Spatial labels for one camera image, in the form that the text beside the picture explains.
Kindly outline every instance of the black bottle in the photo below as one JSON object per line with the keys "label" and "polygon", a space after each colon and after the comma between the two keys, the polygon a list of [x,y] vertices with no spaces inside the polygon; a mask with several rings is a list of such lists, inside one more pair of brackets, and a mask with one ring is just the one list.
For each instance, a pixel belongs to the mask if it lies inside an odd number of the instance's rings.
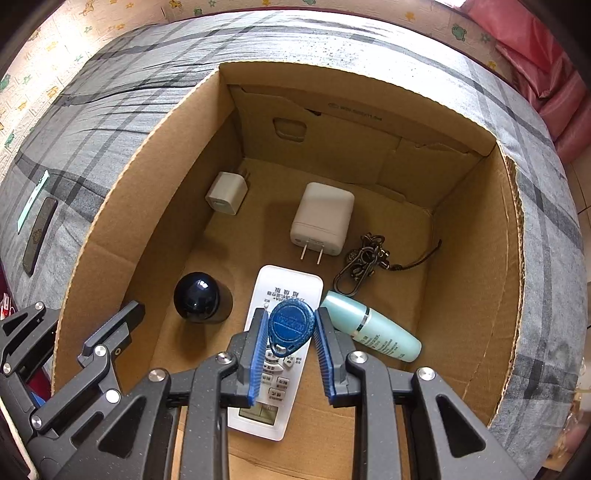
{"label": "black bottle", "polygon": [[204,272],[185,275],[174,289],[174,307],[189,322],[223,322],[229,317],[232,306],[230,290]]}

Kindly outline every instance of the light blue cosmetic tube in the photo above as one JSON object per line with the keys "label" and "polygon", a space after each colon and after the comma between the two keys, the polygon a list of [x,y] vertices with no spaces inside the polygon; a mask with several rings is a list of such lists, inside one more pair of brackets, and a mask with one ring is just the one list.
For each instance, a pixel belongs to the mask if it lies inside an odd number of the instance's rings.
{"label": "light blue cosmetic tube", "polygon": [[421,342],[401,326],[356,300],[329,291],[320,305],[329,311],[336,329],[356,342],[405,362],[421,353]]}

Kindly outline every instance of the cardboard box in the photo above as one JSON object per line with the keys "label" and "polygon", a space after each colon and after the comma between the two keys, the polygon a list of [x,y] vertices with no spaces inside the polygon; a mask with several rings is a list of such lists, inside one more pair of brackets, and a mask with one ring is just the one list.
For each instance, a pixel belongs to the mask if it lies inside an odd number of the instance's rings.
{"label": "cardboard box", "polygon": [[[236,216],[214,213],[204,199],[220,171],[249,174]],[[328,289],[343,255],[301,262],[289,236],[311,181],[355,195],[343,252],[369,231],[385,235],[392,262],[408,264],[443,240],[417,268],[377,271],[356,298],[423,343],[413,364],[381,356],[388,365],[433,367],[488,424],[521,315],[512,160],[490,132],[443,105],[304,64],[222,64],[133,155],[80,250],[58,328],[54,388],[78,371],[82,342],[128,300],[145,303],[147,313],[117,360],[124,390],[151,367],[183,371],[224,350],[243,328],[263,265],[317,274]],[[174,309],[176,282],[196,270],[232,290],[222,324],[190,325]],[[233,478],[348,479],[353,425],[351,409],[328,405],[312,348],[284,440],[229,432]]]}

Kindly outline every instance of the white remote control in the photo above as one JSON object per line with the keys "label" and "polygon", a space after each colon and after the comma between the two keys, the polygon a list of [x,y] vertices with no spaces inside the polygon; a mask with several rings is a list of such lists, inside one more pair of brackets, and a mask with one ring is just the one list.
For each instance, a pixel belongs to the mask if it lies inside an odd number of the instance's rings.
{"label": "white remote control", "polygon": [[[309,273],[266,265],[259,270],[245,330],[251,326],[256,308],[269,314],[282,300],[298,298],[316,310],[322,298],[322,279]],[[269,440],[281,440],[296,399],[302,370],[308,354],[308,340],[293,355],[277,358],[267,340],[261,390],[251,408],[229,408],[228,426]]]}

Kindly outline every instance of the gray plaid bedsheet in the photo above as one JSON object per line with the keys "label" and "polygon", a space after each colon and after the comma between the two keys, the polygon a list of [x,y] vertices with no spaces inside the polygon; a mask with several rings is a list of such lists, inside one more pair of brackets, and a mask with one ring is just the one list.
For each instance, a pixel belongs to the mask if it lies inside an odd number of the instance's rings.
{"label": "gray plaid bedsheet", "polygon": [[[532,478],[563,425],[581,363],[587,300],[576,211],[529,104],[464,55],[412,31],[342,14],[256,11],[146,26],[111,42],[34,127],[0,186],[0,258],[16,304],[61,306],[90,223],[130,156],[197,82],[230,60],[304,62],[400,85],[492,131],[515,160],[524,304],[515,365],[489,427]],[[50,179],[17,235],[46,169]],[[22,255],[46,196],[59,206],[29,278]]]}

